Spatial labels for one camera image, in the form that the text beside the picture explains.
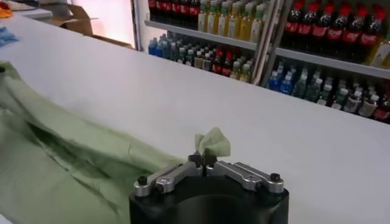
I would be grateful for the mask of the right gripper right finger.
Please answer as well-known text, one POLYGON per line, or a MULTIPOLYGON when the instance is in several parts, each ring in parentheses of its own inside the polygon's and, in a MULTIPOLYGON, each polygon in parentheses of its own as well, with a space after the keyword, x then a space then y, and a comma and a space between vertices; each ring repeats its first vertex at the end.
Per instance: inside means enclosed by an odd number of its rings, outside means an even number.
POLYGON ((239 183, 245 190, 257 191, 264 187, 268 192, 281 194, 284 181, 278 173, 265 173, 241 162, 218 161, 215 155, 204 154, 203 164, 208 176, 228 177, 239 183))

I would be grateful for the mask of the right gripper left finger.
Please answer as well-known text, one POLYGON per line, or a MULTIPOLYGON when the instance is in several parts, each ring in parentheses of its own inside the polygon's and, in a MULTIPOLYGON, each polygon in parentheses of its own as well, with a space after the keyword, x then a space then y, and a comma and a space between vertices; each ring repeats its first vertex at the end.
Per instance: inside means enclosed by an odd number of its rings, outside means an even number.
POLYGON ((195 153, 189 155, 188 161, 183 164, 165 167, 149 176, 140 176, 133 184, 133 193, 137 197, 147 197, 157 189, 162 194, 167 194, 184 178, 200 176, 202 173, 202 156, 195 153))

